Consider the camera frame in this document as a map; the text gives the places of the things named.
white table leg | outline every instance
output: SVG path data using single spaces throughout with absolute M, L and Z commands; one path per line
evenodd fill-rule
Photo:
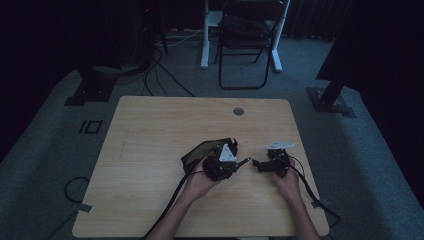
M 203 50 L 202 50 L 202 60 L 200 63 L 200 68 L 207 69 L 209 62 L 209 0 L 205 0 L 205 16 L 204 16 L 204 33 L 203 33 Z
M 283 26 L 284 26 L 284 22 L 286 21 L 286 15 L 290 5 L 290 0 L 287 0 L 286 3 L 287 3 L 287 6 L 286 6 L 286 9 L 284 10 L 283 18 L 281 19 L 281 21 L 278 23 L 276 27 L 277 32 L 275 34 L 274 44 L 272 46 L 272 60 L 274 61 L 274 69 L 276 72 L 281 72 L 283 70 L 283 67 L 280 61 L 280 56 L 278 55 L 277 47 L 278 47 L 278 43 L 280 42 L 281 33 L 283 32 Z

gray carpet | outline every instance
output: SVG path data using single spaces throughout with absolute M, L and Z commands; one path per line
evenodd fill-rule
M 423 209 L 359 94 L 351 89 L 342 92 L 356 118 L 314 111 L 306 88 L 328 84 L 315 77 L 331 45 L 320 40 L 283 38 L 279 45 L 283 71 L 271 71 L 268 84 L 260 90 L 221 90 L 218 68 L 213 64 L 215 48 L 211 47 L 209 68 L 201 70 L 201 42 L 197 40 L 171 46 L 161 64 L 196 97 L 279 98 L 291 103 L 318 191 L 342 216 L 340 224 L 331 230 L 333 239 L 424 239 Z M 236 64 L 232 59 L 226 61 Z M 263 66 L 259 62 L 227 67 L 233 72 L 224 73 L 225 81 L 260 81 Z M 148 75 L 148 87 L 155 95 L 165 95 L 156 76 L 169 96 L 189 96 L 160 67 Z M 47 239 L 69 216 L 74 204 L 64 196 L 65 184 L 74 177 L 91 176 L 119 98 L 141 95 L 142 79 L 122 77 L 109 102 L 87 102 L 81 107 L 64 106 L 81 80 L 77 72 L 57 84 L 0 165 L 1 240 Z M 84 121 L 98 120 L 103 121 L 99 133 L 80 133 Z M 85 189 L 84 182 L 74 184 L 73 197 L 82 198 Z M 72 236 L 74 221 L 75 217 L 71 218 L 52 239 L 76 239 Z

power cord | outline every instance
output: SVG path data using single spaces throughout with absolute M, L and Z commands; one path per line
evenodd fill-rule
M 153 231 L 153 229 L 159 224 L 160 221 L 162 221 L 162 219 L 165 217 L 165 215 L 168 213 L 169 209 L 171 209 L 172 205 L 175 202 L 175 199 L 178 196 L 178 193 L 180 192 L 182 186 L 184 185 L 184 183 L 186 182 L 187 178 L 192 175 L 192 174 L 196 174 L 196 173 L 203 173 L 204 171 L 198 171 L 198 172 L 193 172 L 194 167 L 192 169 L 190 169 L 189 171 L 187 171 L 187 173 L 184 175 L 183 178 L 181 178 L 177 188 L 174 191 L 174 194 L 172 195 L 171 199 L 168 202 L 168 205 L 166 206 L 166 208 L 163 210 L 162 214 L 159 216 L 159 218 L 156 220 L 156 222 L 153 224 L 153 226 L 149 229 L 149 231 L 147 231 L 147 233 L 144 235 L 143 238 L 141 238 L 141 240 L 146 239 L 147 236 L 149 236 L 149 234 Z
M 72 198 L 71 196 L 70 196 L 70 194 L 68 193 L 68 188 L 69 188 L 69 186 L 74 182 L 74 181 L 77 181 L 77 180 L 84 180 L 84 181 L 86 181 L 87 183 L 89 183 L 90 182 L 90 180 L 88 179 L 88 178 L 86 178 L 86 177 L 75 177 L 75 178 L 72 178 L 71 180 L 69 180 L 67 183 L 66 183 L 66 185 L 65 185 L 65 188 L 64 188 L 64 194 L 65 194 L 65 197 L 66 197 L 66 199 L 68 199 L 69 201 L 71 201 L 71 202 L 73 202 L 73 203 L 76 203 L 76 204 L 80 204 L 80 203 L 82 203 L 82 199 L 81 200 L 78 200 L 78 199 L 74 199 L 74 198 Z M 55 236 L 56 236 L 56 234 L 63 228 L 63 226 L 65 226 L 65 224 L 66 223 L 68 223 L 74 216 L 76 216 L 77 215 L 77 213 L 78 213 L 78 210 L 76 210 L 76 209 L 71 209 L 72 210 L 72 212 L 70 213 L 70 214 L 68 214 L 68 216 L 65 218 L 65 220 L 63 221 L 63 222 L 61 222 L 60 224 L 59 224 L 59 226 L 57 226 L 55 229 L 54 229 L 54 231 L 46 238 L 46 240 L 51 240 L 51 239 L 53 239 Z
M 195 30 L 195 32 L 192 35 L 189 35 L 189 36 L 169 36 L 169 37 L 167 37 L 167 39 L 171 39 L 171 38 L 183 38 L 183 39 L 181 39 L 180 41 L 178 41 L 178 42 L 176 42 L 174 44 L 168 45 L 168 47 L 177 46 L 180 43 L 182 43 L 182 42 L 184 42 L 184 41 L 186 41 L 186 40 L 188 40 L 190 38 L 193 38 L 193 37 L 197 36 L 202 30 L 203 30 L 203 28 L 202 29 L 199 29 L 199 30 Z M 163 44 L 161 44 L 160 42 L 157 42 L 155 45 L 156 46 L 163 46 Z
M 338 215 L 338 214 L 336 214 L 336 213 L 334 213 L 331 209 L 329 209 L 327 206 L 325 206 L 321 201 L 319 201 L 318 200 L 318 198 L 315 196 L 315 194 L 312 192 L 312 189 L 311 189 L 311 187 L 309 186 L 309 184 L 308 184 L 308 182 L 306 181 L 306 178 L 305 178 L 305 171 L 303 170 L 303 166 L 302 166 L 302 163 L 300 163 L 300 161 L 299 160 L 297 160 L 295 157 L 292 157 L 292 156 L 290 156 L 289 155 L 289 157 L 291 157 L 291 158 L 293 158 L 293 159 L 295 159 L 297 162 L 299 162 L 299 164 L 300 164 L 300 166 L 302 167 L 302 171 L 303 171 L 303 174 L 299 171 L 299 170 L 297 170 L 295 167 L 293 167 L 291 164 L 289 164 L 289 167 L 290 168 L 292 168 L 293 170 L 295 170 L 296 171 L 296 173 L 299 175 L 299 178 L 302 180 L 302 182 L 303 182 L 303 184 L 305 185 L 305 188 L 306 188 L 306 191 L 308 192 L 308 194 L 309 194 L 309 196 L 312 198 L 312 200 L 314 200 L 314 202 L 319 206 L 319 207 L 321 207 L 325 212 L 327 212 L 327 213 L 329 213 L 330 215 L 332 215 L 333 217 L 335 217 L 336 218 L 336 221 L 333 223 L 333 224 L 331 224 L 330 225 L 330 228 L 334 228 L 340 221 L 341 221 L 341 217 Z
M 143 89 L 142 89 L 142 91 L 141 91 L 141 95 L 143 96 L 143 94 L 144 94 L 144 89 L 147 89 L 147 91 L 149 92 L 149 94 L 151 95 L 151 96 L 154 96 L 153 95 L 153 93 L 152 93 L 152 91 L 150 90 L 150 88 L 148 87 L 148 85 L 147 85 L 147 78 L 148 78 L 148 76 L 149 76 L 149 74 L 150 74 L 150 71 L 152 71 L 153 69 L 155 69 L 155 67 L 157 66 L 157 65 L 159 65 L 181 88 L 183 88 L 188 94 L 190 94 L 192 97 L 195 97 L 194 96 L 194 94 L 192 93 L 192 92 L 190 92 L 190 90 L 188 90 L 183 84 L 181 84 L 181 82 L 179 82 L 175 77 L 174 77 L 174 75 L 172 75 L 169 71 L 168 71 L 168 69 L 166 69 L 161 63 L 160 63 L 160 60 L 162 59 L 162 57 L 163 57 L 163 54 L 162 54 L 162 51 L 160 50 L 160 49 L 158 49 L 157 47 L 154 47 L 154 50 L 156 50 L 158 53 L 159 53 L 159 59 L 158 60 L 156 60 L 153 56 L 152 56 L 152 60 L 154 61 L 154 64 L 149 68 L 149 70 L 146 72 L 146 74 L 144 75 L 144 86 L 143 86 Z M 161 87 L 161 89 L 162 89 L 162 91 L 165 93 L 165 95 L 166 96 L 168 96 L 168 94 L 166 93 L 166 91 L 165 91 L 165 89 L 162 87 L 162 85 L 160 84 L 160 82 L 159 82 L 159 78 L 158 78 L 158 75 L 157 75 L 157 72 L 156 72 L 156 81 L 159 83 L 159 85 L 160 85 L 160 87 Z
M 143 74 L 148 68 L 149 68 L 150 62 L 146 61 L 143 63 L 139 63 L 138 67 L 135 67 L 133 69 L 129 69 L 126 71 L 116 72 L 116 73 L 104 73 L 97 71 L 101 76 L 105 77 L 114 77 L 114 78 L 120 78 L 120 77 L 131 77 L 131 76 L 137 76 L 140 74 Z M 117 83 L 116 85 L 124 85 L 127 83 Z

black chair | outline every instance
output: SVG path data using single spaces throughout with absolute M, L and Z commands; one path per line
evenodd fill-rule
M 268 79 L 272 45 L 277 24 L 283 19 L 286 5 L 282 0 L 229 0 L 223 8 L 219 24 L 219 41 L 215 63 L 219 57 L 219 86 L 225 90 L 259 89 Z M 257 53 L 223 53 L 228 49 L 258 49 Z M 256 55 L 254 63 L 268 48 L 265 77 L 260 85 L 224 86 L 222 84 L 222 57 L 227 55 Z

black cable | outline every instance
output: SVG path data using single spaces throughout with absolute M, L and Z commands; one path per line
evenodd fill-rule
M 330 240 L 336 240 L 333 236 L 331 236 L 330 234 L 327 234 L 327 237 L 330 239 Z
M 147 77 L 149 76 L 150 72 L 156 67 L 157 62 L 162 60 L 163 54 L 162 52 L 159 50 L 159 59 L 156 60 L 153 56 L 151 57 L 154 60 L 154 64 L 150 66 L 150 68 L 146 71 L 146 74 L 144 74 L 144 85 L 143 85 L 143 89 L 141 90 L 141 96 L 144 96 L 144 89 L 147 89 L 147 91 L 149 92 L 150 96 L 154 96 L 152 91 L 150 91 L 149 86 L 147 85 Z
M 166 206 L 166 208 L 163 210 L 162 214 L 159 216 L 159 218 L 156 220 L 156 222 L 153 224 L 153 226 L 149 229 L 149 231 L 144 235 L 144 237 L 142 239 L 146 239 L 147 236 L 149 236 L 149 234 L 153 231 L 153 229 L 159 224 L 160 221 L 162 221 L 162 219 L 165 217 L 165 215 L 168 213 L 169 209 L 171 209 L 172 204 L 174 204 L 175 199 L 178 196 L 178 193 L 180 192 L 182 186 L 184 185 L 184 183 L 186 182 L 187 178 L 192 174 L 193 169 L 191 169 L 191 171 L 188 171 L 184 177 L 180 180 L 180 183 L 178 184 L 177 188 L 174 191 L 174 194 L 172 195 L 171 199 L 168 202 L 168 205 Z
M 337 220 L 330 225 L 330 228 L 335 227 L 340 221 L 341 221 L 341 217 L 334 213 L 331 209 L 329 209 L 328 207 L 326 207 L 323 203 L 321 203 L 318 198 L 315 196 L 315 194 L 312 192 L 311 187 L 309 186 L 308 182 L 305 179 L 305 176 L 302 175 L 301 172 L 299 172 L 299 170 L 297 170 L 295 167 L 293 167 L 292 165 L 289 165 L 290 168 L 294 169 L 297 174 L 299 175 L 300 179 L 302 180 L 303 184 L 305 185 L 306 191 L 308 192 L 309 196 L 314 200 L 314 202 L 321 207 L 324 211 L 328 212 L 329 214 L 331 214 L 333 217 L 335 217 Z
M 75 199 L 71 198 L 68 194 L 68 187 L 69 187 L 69 185 L 71 185 L 72 182 L 74 182 L 75 180 L 80 180 L 80 179 L 87 181 L 87 183 L 90 182 L 90 180 L 86 177 L 75 177 L 75 178 L 72 178 L 71 180 L 69 180 L 66 183 L 65 188 L 63 189 L 66 199 L 68 199 L 69 201 L 71 201 L 73 203 L 82 203 L 82 199 L 81 200 L 75 200 Z
M 131 76 L 136 76 L 138 74 L 142 74 L 144 73 L 144 71 L 146 71 L 146 69 L 147 69 L 146 63 L 142 63 L 142 64 L 139 64 L 138 67 L 135 67 L 133 69 L 129 69 L 126 71 L 122 71 L 122 72 L 117 72 L 117 73 L 104 73 L 100 71 L 97 71 L 97 72 L 100 75 L 105 77 L 120 78 L 120 77 L 131 77 Z
M 71 202 L 73 202 L 73 203 L 82 203 L 82 200 L 75 200 L 75 199 L 73 199 L 73 198 L 71 198 L 70 196 L 69 196 L 69 194 L 68 194 L 68 187 L 69 187 L 69 185 L 72 183 L 72 182 L 74 182 L 75 180 L 85 180 L 85 181 L 87 181 L 87 183 L 89 183 L 90 182 L 90 180 L 88 179 L 88 178 L 86 178 L 86 177 L 75 177 L 75 178 L 72 178 L 71 180 L 69 180 L 67 183 L 66 183 L 66 185 L 65 185 L 65 188 L 64 188 L 64 193 L 65 193 L 65 197 L 66 197 L 66 199 L 68 199 L 69 201 L 71 201 Z M 52 239 L 59 231 L 60 231 L 60 229 L 62 229 L 63 228 L 63 226 L 65 226 L 65 224 L 66 223 L 68 223 L 76 214 L 78 213 L 78 211 L 77 210 L 73 210 L 73 212 L 71 212 L 69 215 L 68 215 L 68 217 L 62 222 L 62 223 L 60 223 L 60 225 L 59 226 L 57 226 L 56 228 L 55 228 L 55 230 L 46 238 L 46 240 L 50 240 L 50 239 Z
M 305 169 L 303 169 L 303 165 L 302 165 L 302 163 L 301 163 L 301 162 L 300 162 L 297 158 L 295 158 L 295 157 L 293 157 L 293 156 L 290 156 L 290 155 L 289 155 L 289 157 L 293 158 L 294 160 L 296 160 L 296 161 L 299 163 L 300 167 L 302 168 L 303 176 L 305 176 Z
M 52 239 L 59 232 L 59 230 L 62 229 L 63 226 L 65 226 L 65 224 L 68 223 L 69 220 L 71 220 L 77 213 L 78 211 L 74 211 L 69 214 L 69 216 L 46 238 L 46 240 Z
M 155 61 L 166 73 L 169 74 L 169 76 L 171 76 L 172 79 L 174 79 L 174 81 L 180 86 L 182 87 L 188 94 L 190 94 L 192 97 L 195 97 L 194 94 L 192 92 L 190 92 L 190 90 L 188 90 L 186 87 L 184 87 L 184 85 L 182 85 L 175 77 L 174 75 L 172 75 L 162 64 L 160 64 L 158 61 L 156 61 L 156 59 L 153 59 L 153 61 Z
M 165 91 L 165 89 L 162 86 L 162 83 L 160 83 L 160 81 L 159 81 L 158 71 L 156 70 L 156 68 L 155 68 L 155 74 L 156 74 L 156 82 L 159 84 L 159 87 L 160 87 L 160 89 L 162 89 L 165 96 L 168 97 L 168 93 Z
M 133 82 L 135 82 L 135 81 L 137 81 L 138 79 L 140 79 L 141 77 L 143 77 L 144 76 L 144 74 L 142 74 L 141 76 L 137 76 L 137 77 L 135 77 L 134 79 L 131 79 L 131 80 L 129 80 L 129 81 L 126 81 L 126 82 L 124 82 L 124 81 L 119 81 L 119 79 L 118 79 L 118 81 L 115 83 L 115 85 L 116 86 L 121 86 L 121 85 L 127 85 L 127 84 L 130 84 L 130 83 L 133 83 Z

